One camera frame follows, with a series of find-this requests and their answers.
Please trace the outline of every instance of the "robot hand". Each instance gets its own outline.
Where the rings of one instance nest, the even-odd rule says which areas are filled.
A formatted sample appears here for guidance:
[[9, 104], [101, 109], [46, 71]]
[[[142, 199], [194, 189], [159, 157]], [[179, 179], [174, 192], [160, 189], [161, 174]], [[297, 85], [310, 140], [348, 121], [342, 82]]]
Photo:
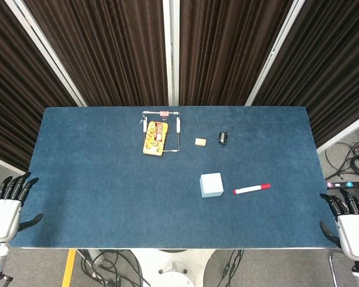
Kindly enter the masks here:
[[345, 198], [344, 203], [336, 196], [320, 194], [328, 203], [335, 216], [339, 237], [333, 235], [324, 222], [320, 222], [323, 234], [334, 243], [350, 259], [355, 261], [352, 274], [359, 286], [359, 200], [351, 196], [346, 190], [340, 189]]
[[0, 286], [2, 280], [6, 281], [4, 286], [8, 286], [13, 279], [3, 274], [8, 254], [7, 243], [16, 236], [17, 232], [37, 224], [43, 216], [40, 213], [31, 221], [19, 223], [21, 209], [29, 190], [38, 181], [38, 178], [34, 178], [23, 186], [30, 175], [31, 173], [27, 172], [13, 180], [10, 176], [0, 186]]

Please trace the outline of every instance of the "white rod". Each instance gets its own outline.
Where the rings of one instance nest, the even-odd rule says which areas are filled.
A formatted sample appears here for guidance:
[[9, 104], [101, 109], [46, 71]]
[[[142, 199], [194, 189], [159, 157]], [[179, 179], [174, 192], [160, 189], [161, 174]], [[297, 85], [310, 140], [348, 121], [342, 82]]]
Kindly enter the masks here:
[[23, 175], [25, 173], [23, 170], [18, 169], [9, 163], [6, 163], [3, 160], [0, 160], [0, 165], [6, 167], [7, 169], [12, 170], [13, 172], [17, 172], [19, 175]]
[[171, 0], [172, 62], [173, 62], [173, 105], [180, 103], [180, 0]]
[[28, 10], [27, 6], [22, 0], [5, 0], [13, 14], [19, 20], [25, 31], [35, 43], [40, 53], [44, 56], [47, 63], [50, 65], [54, 73], [60, 79], [63, 86], [67, 89], [69, 95], [73, 98], [78, 106], [87, 106], [81, 93], [78, 91], [72, 78], [62, 65], [62, 62], [54, 52], [52, 46], [49, 44], [44, 33], [37, 25], [34, 17]]
[[170, 0], [162, 0], [163, 27], [165, 32], [166, 75], [168, 78], [169, 106], [173, 105], [173, 78], [172, 78], [172, 41], [171, 41], [171, 9]]
[[251, 90], [251, 93], [245, 103], [245, 106], [252, 105], [255, 97], [257, 96], [257, 94], [259, 92], [259, 89], [261, 88], [261, 86], [263, 84], [264, 79], [267, 77], [267, 74], [269, 73], [269, 71], [274, 63], [274, 60], [277, 57], [283, 43], [284, 43], [289, 31], [291, 30], [291, 27], [293, 26], [295, 19], [297, 18], [304, 3], [305, 3], [305, 0], [294, 0], [293, 3], [291, 4], [291, 8], [287, 14], [285, 22], [283, 22], [282, 28], [279, 31], [278, 36], [276, 37], [274, 45], [269, 54], [269, 57], [267, 57], [266, 63], [264, 64], [262, 71], [260, 72], [259, 77], [257, 78], [257, 81], [255, 82], [255, 85]]
[[359, 119], [357, 121], [355, 121], [354, 123], [350, 124], [347, 128], [345, 128], [344, 130], [342, 130], [340, 133], [338, 133], [336, 136], [334, 136], [332, 139], [328, 140], [327, 142], [325, 142], [324, 144], [322, 144], [318, 149], [318, 153], [323, 152], [325, 149], [327, 149], [328, 147], [332, 146], [333, 144], [335, 144], [337, 141], [341, 140], [342, 138], [344, 138], [346, 135], [349, 135], [350, 133], [352, 133], [354, 130], [359, 129]]

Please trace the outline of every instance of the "gray floor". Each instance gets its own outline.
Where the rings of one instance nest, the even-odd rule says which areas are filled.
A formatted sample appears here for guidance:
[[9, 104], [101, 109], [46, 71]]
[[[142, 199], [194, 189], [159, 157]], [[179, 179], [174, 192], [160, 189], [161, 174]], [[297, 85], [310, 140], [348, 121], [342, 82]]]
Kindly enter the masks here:
[[[359, 130], [347, 136], [342, 142], [351, 144], [359, 141]], [[345, 146], [335, 144], [327, 150], [327, 155], [334, 166], [339, 166], [347, 153]], [[324, 176], [334, 170], [327, 164], [324, 153], [320, 154]], [[0, 182], [8, 175], [9, 170], [1, 167]], [[346, 175], [343, 179], [335, 177], [332, 181], [359, 181], [358, 176]], [[233, 278], [232, 287], [238, 286], [333, 286], [327, 262], [328, 250], [247, 250]], [[216, 251], [211, 257], [204, 275], [205, 287], [217, 287], [222, 270], [229, 259], [231, 251]], [[44, 287], [61, 286], [65, 261], [68, 251], [62, 249], [17, 249], [11, 248], [5, 266], [5, 273], [14, 277], [11, 287]], [[81, 257], [75, 258], [71, 286], [100, 286], [86, 277], [80, 269]], [[353, 262], [344, 255], [336, 254], [334, 264], [340, 287], [353, 287], [351, 275]], [[121, 274], [138, 278], [125, 263], [119, 260], [117, 268]]]

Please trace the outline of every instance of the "white cube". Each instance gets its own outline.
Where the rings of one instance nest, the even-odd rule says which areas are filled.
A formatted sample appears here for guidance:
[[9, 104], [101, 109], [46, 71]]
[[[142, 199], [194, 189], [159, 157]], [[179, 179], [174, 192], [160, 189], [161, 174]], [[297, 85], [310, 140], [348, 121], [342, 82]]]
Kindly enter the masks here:
[[202, 197], [220, 196], [223, 193], [222, 178], [219, 172], [201, 175], [199, 183]]

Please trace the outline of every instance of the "yellow tape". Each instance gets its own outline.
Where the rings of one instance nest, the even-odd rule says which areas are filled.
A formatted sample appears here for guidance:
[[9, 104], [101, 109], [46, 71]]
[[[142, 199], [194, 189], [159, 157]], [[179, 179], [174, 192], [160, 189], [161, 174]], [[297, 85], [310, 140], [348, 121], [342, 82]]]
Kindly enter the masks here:
[[76, 256], [76, 249], [70, 249], [68, 252], [68, 257], [66, 258], [64, 278], [62, 279], [62, 285], [61, 285], [62, 287], [69, 287], [71, 285], [75, 256]]

